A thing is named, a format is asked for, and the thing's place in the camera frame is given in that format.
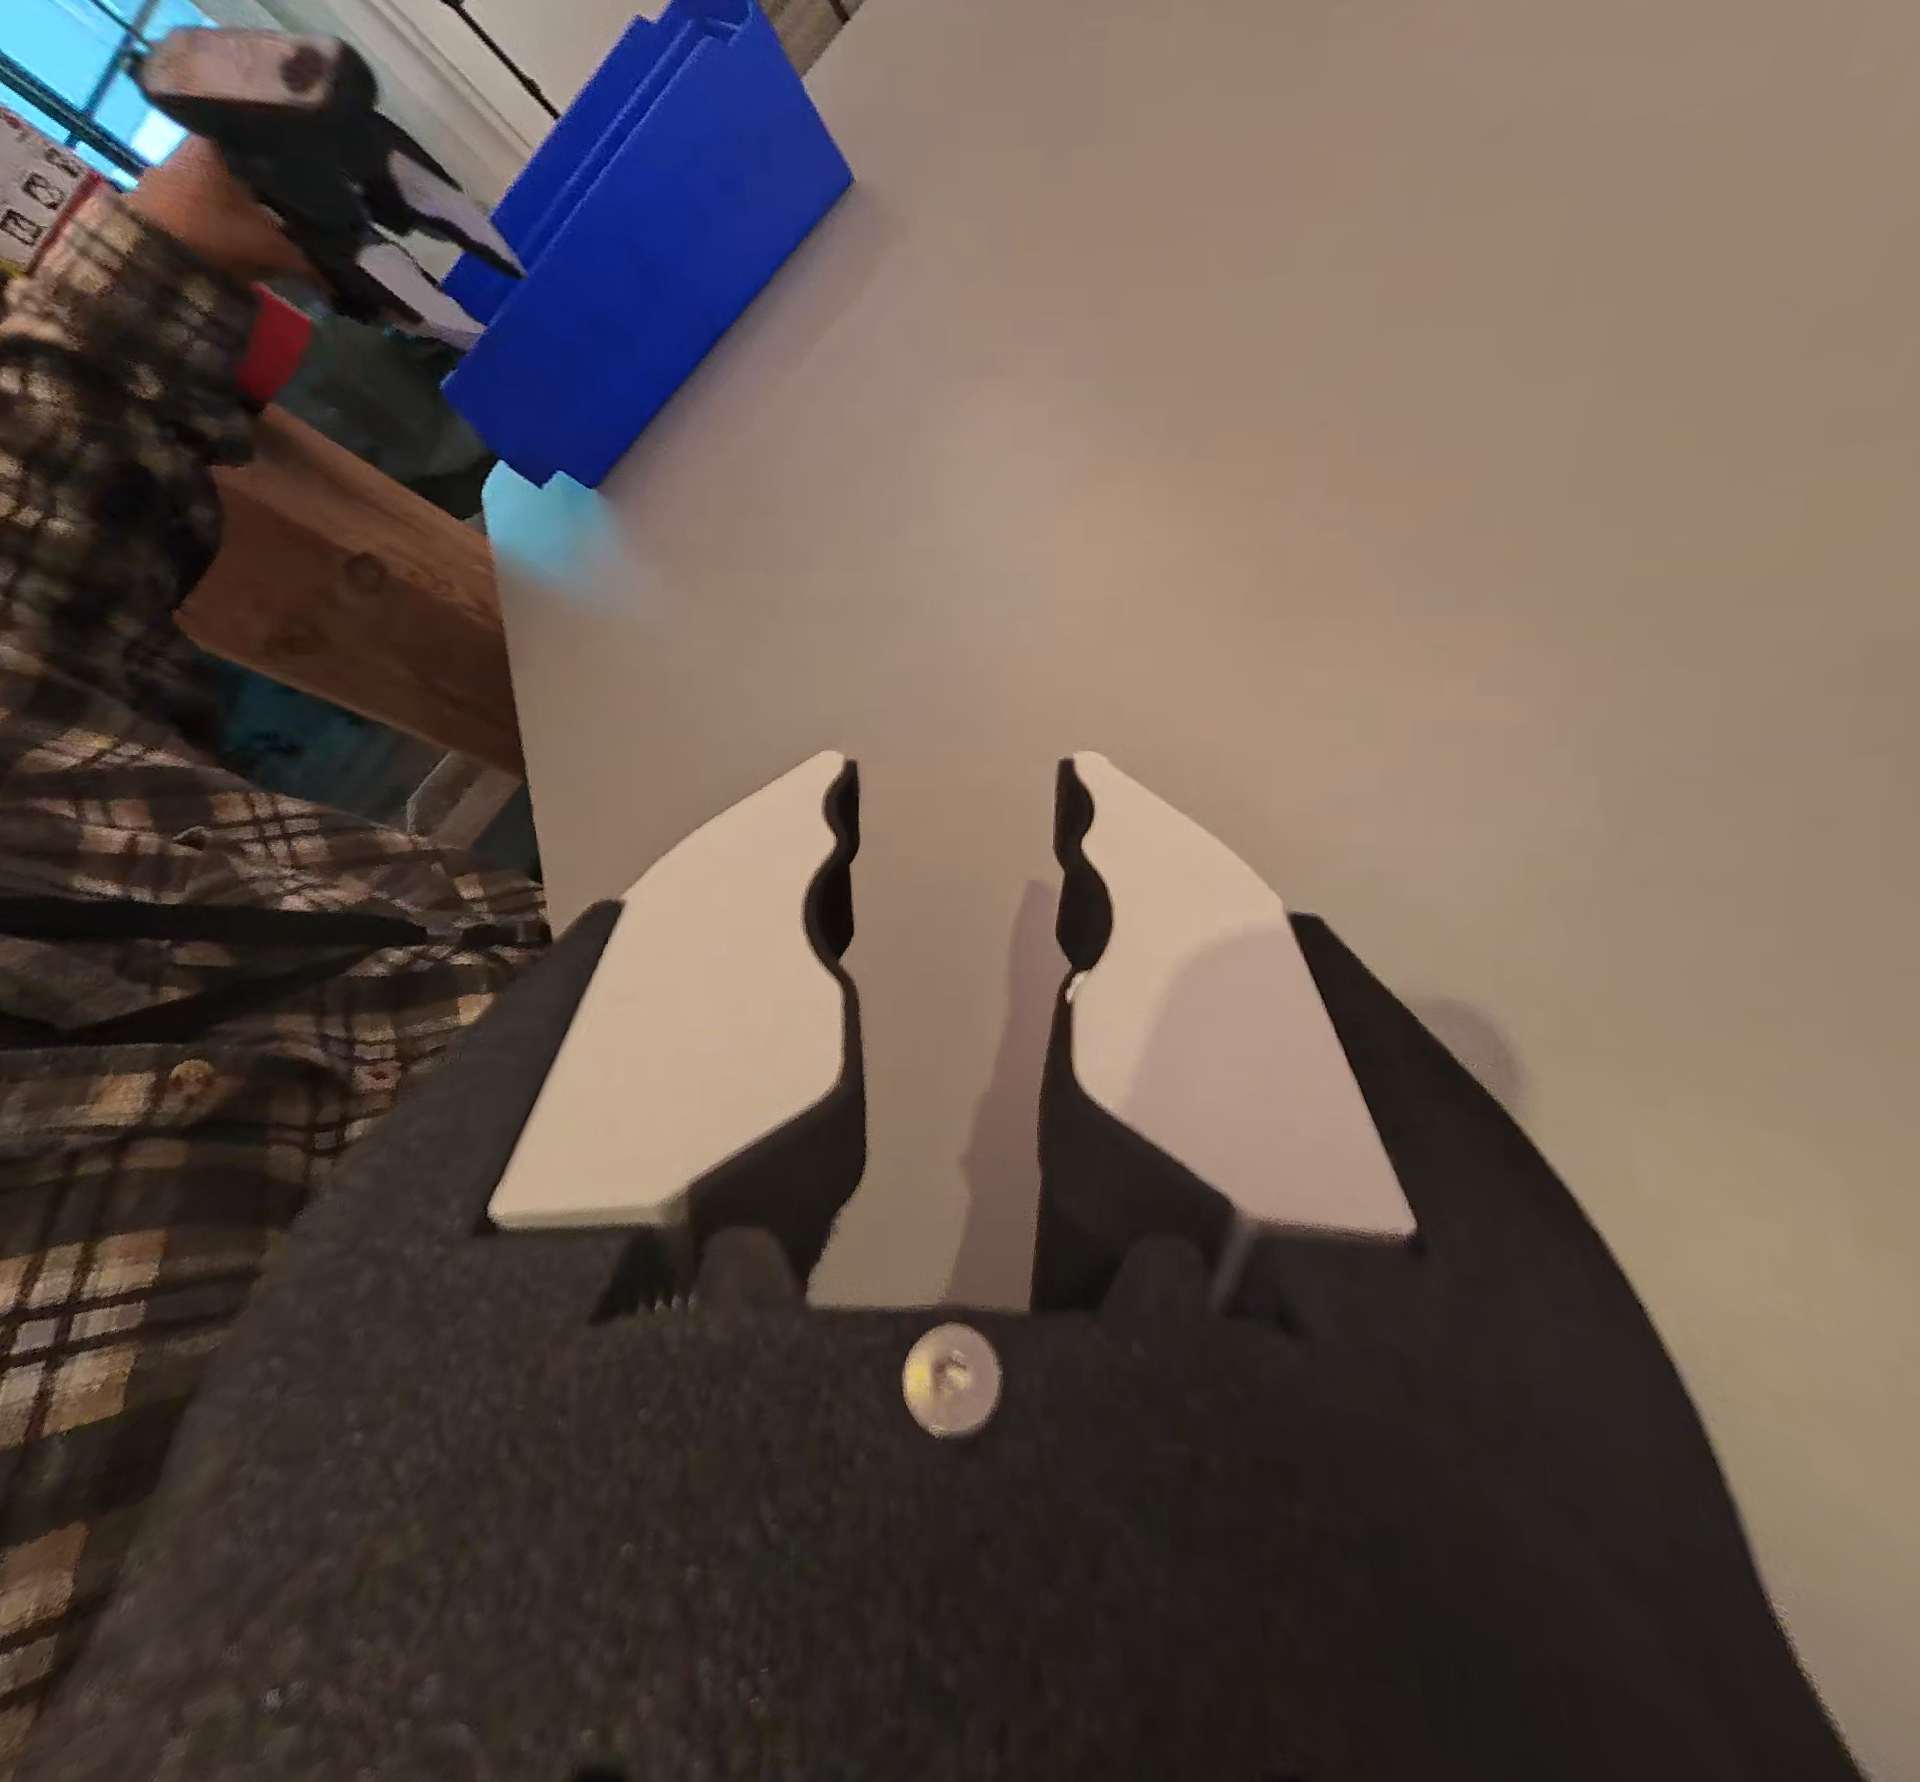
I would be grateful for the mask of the person's left hand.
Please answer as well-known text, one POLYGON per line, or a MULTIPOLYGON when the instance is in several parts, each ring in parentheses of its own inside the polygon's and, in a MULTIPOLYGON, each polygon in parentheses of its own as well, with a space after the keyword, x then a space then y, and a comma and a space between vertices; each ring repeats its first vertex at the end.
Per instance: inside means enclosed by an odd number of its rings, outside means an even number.
POLYGON ((183 140, 167 161, 144 170, 123 199, 147 228, 232 282, 322 283, 282 217, 230 173, 219 148, 205 137, 183 140))

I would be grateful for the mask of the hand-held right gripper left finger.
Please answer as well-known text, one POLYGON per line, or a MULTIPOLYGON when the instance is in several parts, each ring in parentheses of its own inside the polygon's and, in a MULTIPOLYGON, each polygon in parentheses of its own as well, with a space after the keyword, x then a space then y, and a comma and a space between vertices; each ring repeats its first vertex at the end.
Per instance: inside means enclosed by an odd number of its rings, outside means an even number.
POLYGON ((828 1236, 866 1165, 859 768, 822 751, 688 833, 611 933, 488 1200, 498 1232, 828 1236))

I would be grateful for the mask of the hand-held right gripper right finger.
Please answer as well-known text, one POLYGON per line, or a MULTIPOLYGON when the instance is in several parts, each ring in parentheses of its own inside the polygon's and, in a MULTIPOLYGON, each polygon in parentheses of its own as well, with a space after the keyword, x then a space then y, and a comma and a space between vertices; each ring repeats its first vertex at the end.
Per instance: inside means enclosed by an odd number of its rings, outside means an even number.
POLYGON ((1043 1191, 1090 1243, 1410 1243, 1282 896, 1109 758, 1057 766, 1043 1191))

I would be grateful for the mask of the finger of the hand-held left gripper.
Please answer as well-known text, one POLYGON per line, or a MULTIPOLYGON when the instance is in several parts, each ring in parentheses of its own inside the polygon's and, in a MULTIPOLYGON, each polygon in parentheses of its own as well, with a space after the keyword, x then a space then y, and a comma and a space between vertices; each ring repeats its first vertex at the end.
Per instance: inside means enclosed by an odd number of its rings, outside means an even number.
POLYGON ((438 165, 409 145, 392 145, 384 157, 381 228, 447 241, 498 276, 524 279, 516 251, 494 230, 488 213, 438 165))
POLYGON ((392 324, 465 353, 485 326, 419 260, 397 245, 365 245, 352 259, 358 282, 392 324))

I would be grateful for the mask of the person's left forearm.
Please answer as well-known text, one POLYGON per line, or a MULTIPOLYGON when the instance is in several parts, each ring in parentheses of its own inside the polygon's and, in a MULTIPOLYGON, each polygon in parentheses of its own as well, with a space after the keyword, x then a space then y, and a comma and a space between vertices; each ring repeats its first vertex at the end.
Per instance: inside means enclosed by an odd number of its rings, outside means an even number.
POLYGON ((211 749, 219 693, 178 608, 219 555, 213 478, 254 448, 253 291, 95 192, 2 324, 3 654, 211 749))

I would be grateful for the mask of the blue plastic bin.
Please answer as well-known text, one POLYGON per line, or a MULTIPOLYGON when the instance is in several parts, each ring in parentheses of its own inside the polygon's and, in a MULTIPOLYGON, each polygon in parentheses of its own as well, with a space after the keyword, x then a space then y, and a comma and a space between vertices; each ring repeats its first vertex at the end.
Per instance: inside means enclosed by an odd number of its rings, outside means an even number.
POLYGON ((667 0, 494 207, 521 277, 444 277, 482 329, 449 407, 518 478, 599 486, 850 185, 760 2, 667 0))

